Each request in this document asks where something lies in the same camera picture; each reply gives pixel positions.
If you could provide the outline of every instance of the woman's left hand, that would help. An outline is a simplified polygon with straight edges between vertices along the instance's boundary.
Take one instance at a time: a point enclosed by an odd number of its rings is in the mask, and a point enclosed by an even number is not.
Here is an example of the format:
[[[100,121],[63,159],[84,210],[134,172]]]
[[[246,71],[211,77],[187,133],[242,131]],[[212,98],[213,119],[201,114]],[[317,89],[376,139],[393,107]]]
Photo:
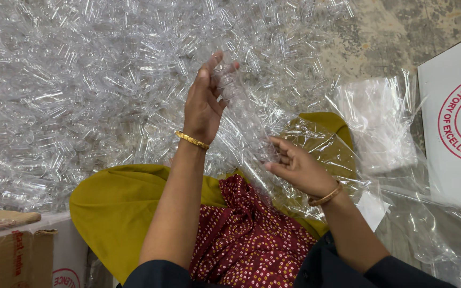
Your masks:
[[[210,74],[222,60],[223,53],[216,52],[209,61],[199,69],[197,78],[188,92],[188,99],[184,105],[183,133],[207,145],[213,142],[220,126],[223,109],[226,107],[222,99],[216,101],[220,93],[217,82]]]

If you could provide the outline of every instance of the hand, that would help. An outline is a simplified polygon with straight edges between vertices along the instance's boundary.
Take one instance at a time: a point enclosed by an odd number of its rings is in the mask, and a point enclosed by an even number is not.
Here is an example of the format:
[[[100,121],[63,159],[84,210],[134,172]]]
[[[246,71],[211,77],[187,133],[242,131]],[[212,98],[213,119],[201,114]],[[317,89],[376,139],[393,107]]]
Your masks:
[[[323,198],[337,188],[337,182],[304,148],[277,137],[270,137],[270,140],[281,159],[280,163],[265,163],[268,171],[317,198]]]
[[[220,96],[218,83],[210,76],[222,58],[223,53],[218,51],[202,65],[195,82],[189,89],[188,99],[184,105],[183,133],[207,145],[216,137],[223,109],[227,104],[223,99],[216,101]],[[234,62],[234,67],[238,69],[239,64]]]

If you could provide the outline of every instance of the red polka dot fabric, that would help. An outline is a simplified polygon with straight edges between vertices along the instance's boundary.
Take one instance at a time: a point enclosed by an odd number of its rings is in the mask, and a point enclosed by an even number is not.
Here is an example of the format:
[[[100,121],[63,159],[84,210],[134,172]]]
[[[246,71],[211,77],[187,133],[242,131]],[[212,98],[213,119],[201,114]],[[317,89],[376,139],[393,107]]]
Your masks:
[[[220,180],[227,208],[200,206],[191,278],[233,287],[290,287],[316,240],[265,206],[239,175]]]

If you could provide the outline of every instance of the gold bangle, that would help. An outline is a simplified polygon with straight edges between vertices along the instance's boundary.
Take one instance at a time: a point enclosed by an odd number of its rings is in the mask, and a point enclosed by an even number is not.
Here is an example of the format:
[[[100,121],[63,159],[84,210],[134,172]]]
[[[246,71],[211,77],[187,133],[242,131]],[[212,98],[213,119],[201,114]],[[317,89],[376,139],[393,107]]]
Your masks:
[[[339,181],[337,181],[337,183],[338,183],[337,188],[335,188],[330,194],[328,194],[327,196],[319,200],[313,199],[309,196],[309,205],[319,206],[323,203],[329,202],[330,200],[332,200],[332,198],[336,197],[337,194],[341,193],[341,191],[343,190],[343,184]]]
[[[179,137],[181,137],[182,139],[192,143],[192,144],[195,144],[197,145],[198,147],[201,147],[201,148],[204,148],[204,149],[209,149],[209,145],[205,144],[205,143],[202,143],[200,142],[199,140],[196,140],[195,138],[191,138],[189,137],[188,135],[182,133],[181,131],[175,131],[175,134]]]

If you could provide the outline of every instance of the copper bangle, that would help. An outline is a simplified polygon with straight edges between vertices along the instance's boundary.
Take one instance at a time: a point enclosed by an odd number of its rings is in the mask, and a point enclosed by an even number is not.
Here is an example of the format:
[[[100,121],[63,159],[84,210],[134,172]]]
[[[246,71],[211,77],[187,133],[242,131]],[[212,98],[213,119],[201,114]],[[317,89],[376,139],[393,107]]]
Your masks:
[[[341,191],[343,190],[343,184],[339,181],[337,181],[338,185],[337,185],[337,188],[335,188],[330,194],[328,194],[327,196],[317,200],[317,199],[313,199],[309,196],[309,205],[310,206],[319,206],[323,203],[326,203],[326,202],[329,202],[330,200],[332,200],[332,198],[336,197],[337,194],[341,193]]]

